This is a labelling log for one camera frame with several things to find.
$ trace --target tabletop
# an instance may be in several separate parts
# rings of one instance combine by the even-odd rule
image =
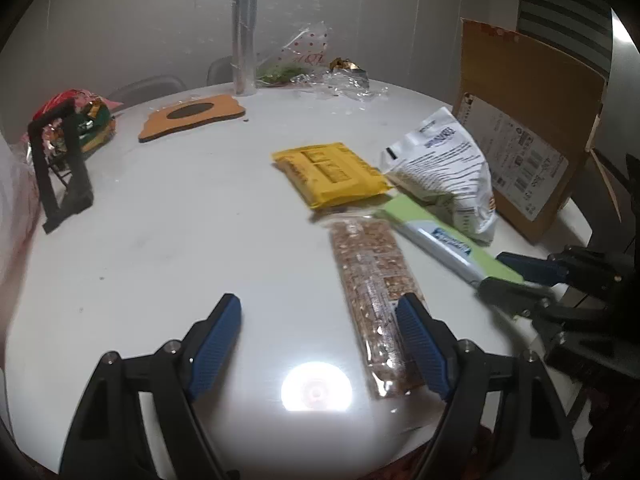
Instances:
[[[19,447],[53,471],[100,356],[148,354],[182,338],[225,292],[241,300],[241,333],[222,386],[194,409],[222,462],[243,479],[354,479],[433,434],[443,404],[425,388],[371,397],[327,229],[311,221],[270,154],[341,141],[377,165],[381,150],[443,103],[395,86],[370,102],[263,89],[238,98],[244,118],[138,142],[151,111],[228,92],[202,88],[125,110],[115,138],[87,161],[94,205],[34,236],[8,333],[6,386]],[[546,257],[590,235],[569,201],[541,244],[500,219],[488,251]],[[514,351],[514,331],[473,288],[409,241],[398,243],[432,316],[487,352]],[[351,396],[339,410],[298,411],[283,385],[300,365]],[[148,394],[142,401],[154,459],[170,478]]]

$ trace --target brown snack in clear packaging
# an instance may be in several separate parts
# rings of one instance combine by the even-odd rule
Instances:
[[[376,396],[393,397],[423,383],[402,345],[396,316],[400,297],[424,300],[384,220],[345,218],[331,225],[334,257]]]

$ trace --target green and white package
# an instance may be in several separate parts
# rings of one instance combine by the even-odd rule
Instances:
[[[467,236],[441,222],[407,195],[399,195],[387,202],[381,213],[398,232],[473,286],[478,286],[489,276],[513,283],[523,282],[517,272],[500,263]]]

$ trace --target striped curtain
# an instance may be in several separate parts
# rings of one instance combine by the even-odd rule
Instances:
[[[520,0],[518,31],[609,79],[613,36],[611,7],[604,0]]]

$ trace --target cardboard box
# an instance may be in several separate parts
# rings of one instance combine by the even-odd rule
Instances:
[[[498,212],[536,243],[589,156],[604,78],[538,40],[463,20],[460,79],[453,114],[487,158]]]

